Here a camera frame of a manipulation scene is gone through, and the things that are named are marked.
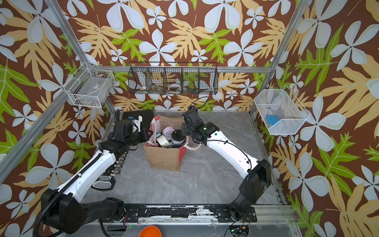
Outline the cream round alarm clock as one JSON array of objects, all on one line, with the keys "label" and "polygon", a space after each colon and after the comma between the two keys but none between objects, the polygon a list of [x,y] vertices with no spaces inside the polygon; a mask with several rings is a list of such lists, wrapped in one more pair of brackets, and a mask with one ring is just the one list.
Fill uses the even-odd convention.
[{"label": "cream round alarm clock", "polygon": [[157,137],[157,142],[162,148],[170,147],[170,142],[166,139],[164,135]]}]

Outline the lilac round alarm clock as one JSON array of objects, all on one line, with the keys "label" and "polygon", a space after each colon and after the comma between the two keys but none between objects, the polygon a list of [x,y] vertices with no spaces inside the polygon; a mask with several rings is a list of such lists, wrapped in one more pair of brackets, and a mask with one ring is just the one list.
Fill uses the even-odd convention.
[{"label": "lilac round alarm clock", "polygon": [[172,133],[175,131],[175,128],[172,127],[172,126],[168,126],[166,127],[163,131],[162,131],[162,135],[167,139],[167,140],[171,140],[172,139]]}]

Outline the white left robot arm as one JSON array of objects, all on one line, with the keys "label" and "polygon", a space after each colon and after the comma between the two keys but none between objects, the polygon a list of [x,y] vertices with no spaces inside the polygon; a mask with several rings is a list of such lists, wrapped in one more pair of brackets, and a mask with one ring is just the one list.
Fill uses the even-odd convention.
[{"label": "white left robot arm", "polygon": [[108,139],[99,143],[99,149],[90,161],[73,177],[55,190],[47,189],[41,197],[41,213],[36,219],[33,236],[39,236],[41,224],[57,229],[53,236],[62,233],[73,234],[81,226],[103,219],[121,220],[124,215],[124,202],[117,198],[82,203],[82,199],[98,178],[114,165],[130,147],[147,142],[148,129],[142,127],[141,115],[133,114],[127,119],[119,118],[120,111],[114,115],[113,132]]}]

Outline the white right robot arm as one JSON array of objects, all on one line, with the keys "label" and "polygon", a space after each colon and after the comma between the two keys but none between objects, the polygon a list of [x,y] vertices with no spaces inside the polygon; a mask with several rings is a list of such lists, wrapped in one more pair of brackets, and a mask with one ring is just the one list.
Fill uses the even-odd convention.
[{"label": "white right robot arm", "polygon": [[248,214],[248,209],[272,184],[271,165],[265,159],[258,160],[244,152],[213,123],[204,123],[199,117],[196,107],[189,106],[182,113],[182,134],[191,137],[198,147],[205,145],[227,160],[241,175],[243,182],[239,187],[239,195],[230,204],[231,216],[240,220]]}]

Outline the white round alarm clock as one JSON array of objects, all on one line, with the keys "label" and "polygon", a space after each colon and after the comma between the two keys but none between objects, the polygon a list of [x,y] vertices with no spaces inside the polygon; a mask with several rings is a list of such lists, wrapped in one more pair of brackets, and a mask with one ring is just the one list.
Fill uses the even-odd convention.
[{"label": "white round alarm clock", "polygon": [[183,145],[186,142],[186,137],[181,130],[173,131],[171,137],[174,145]]}]

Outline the burlap red Christmas canvas bag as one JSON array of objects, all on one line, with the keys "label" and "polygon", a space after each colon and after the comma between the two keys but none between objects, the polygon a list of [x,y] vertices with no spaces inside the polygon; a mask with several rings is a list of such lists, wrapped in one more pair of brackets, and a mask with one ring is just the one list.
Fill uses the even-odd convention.
[{"label": "burlap red Christmas canvas bag", "polygon": [[170,171],[180,171],[181,162],[187,150],[195,151],[200,148],[192,138],[187,136],[183,146],[180,148],[162,147],[157,139],[157,135],[165,134],[168,127],[173,130],[182,128],[182,118],[169,118],[162,115],[155,116],[150,122],[150,130],[153,135],[145,145],[145,152],[151,167]]}]

